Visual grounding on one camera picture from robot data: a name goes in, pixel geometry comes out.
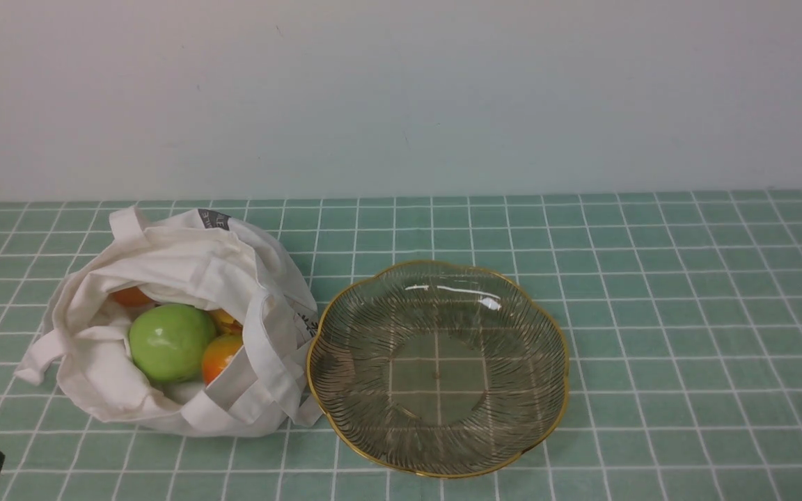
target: orange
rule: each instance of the orange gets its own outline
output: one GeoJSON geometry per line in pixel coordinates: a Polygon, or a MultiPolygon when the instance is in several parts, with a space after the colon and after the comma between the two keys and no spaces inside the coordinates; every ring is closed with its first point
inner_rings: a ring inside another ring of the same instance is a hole
{"type": "Polygon", "coordinates": [[[239,334],[225,334],[214,339],[203,353],[203,383],[210,384],[219,377],[241,348],[243,336],[239,334]]]}
{"type": "Polygon", "coordinates": [[[153,299],[148,298],[137,287],[130,287],[122,289],[121,291],[112,292],[111,298],[126,308],[137,308],[140,305],[146,305],[153,302],[153,299]]]}
{"type": "Polygon", "coordinates": [[[231,317],[225,310],[207,311],[216,324],[219,334],[242,334],[243,326],[234,317],[231,317]]]}

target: gold-rimmed bowl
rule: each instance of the gold-rimmed bowl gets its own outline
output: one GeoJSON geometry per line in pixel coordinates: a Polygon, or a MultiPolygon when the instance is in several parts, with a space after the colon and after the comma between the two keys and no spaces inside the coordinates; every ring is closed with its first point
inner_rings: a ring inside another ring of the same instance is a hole
{"type": "Polygon", "coordinates": [[[341,292],[308,352],[331,426],[375,463],[439,478],[493,472],[559,424],[565,337],[505,276],[411,261],[341,292]]]}

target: white tote bag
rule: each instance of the white tote bag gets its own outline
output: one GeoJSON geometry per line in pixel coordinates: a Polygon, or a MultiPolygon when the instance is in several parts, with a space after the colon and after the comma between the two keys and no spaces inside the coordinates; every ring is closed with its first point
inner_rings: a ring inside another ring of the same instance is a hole
{"type": "Polygon", "coordinates": [[[48,305],[43,335],[15,374],[39,384],[61,358],[57,383],[103,422],[194,437],[258,437],[289,416],[310,426],[321,411],[305,388],[315,299],[290,255],[267,232],[214,210],[156,223],[136,208],[111,214],[113,244],[67,276],[48,305]],[[156,302],[223,308],[243,324],[243,349],[209,386],[152,385],[132,363],[130,311],[109,293],[138,286],[156,302]]]}

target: white wall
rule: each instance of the white wall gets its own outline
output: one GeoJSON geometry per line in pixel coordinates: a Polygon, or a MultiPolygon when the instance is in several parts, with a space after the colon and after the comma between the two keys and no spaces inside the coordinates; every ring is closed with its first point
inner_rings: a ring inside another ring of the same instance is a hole
{"type": "Polygon", "coordinates": [[[0,200],[802,186],[802,1],[0,0],[0,200]]]}

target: apple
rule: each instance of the apple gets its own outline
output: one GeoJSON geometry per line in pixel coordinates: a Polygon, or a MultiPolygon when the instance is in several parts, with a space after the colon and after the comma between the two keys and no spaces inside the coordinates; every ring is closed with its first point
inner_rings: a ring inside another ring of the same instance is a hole
{"type": "Polygon", "coordinates": [[[152,383],[186,381],[200,374],[216,326],[206,312],[168,304],[144,312],[128,331],[132,361],[152,383]]]}

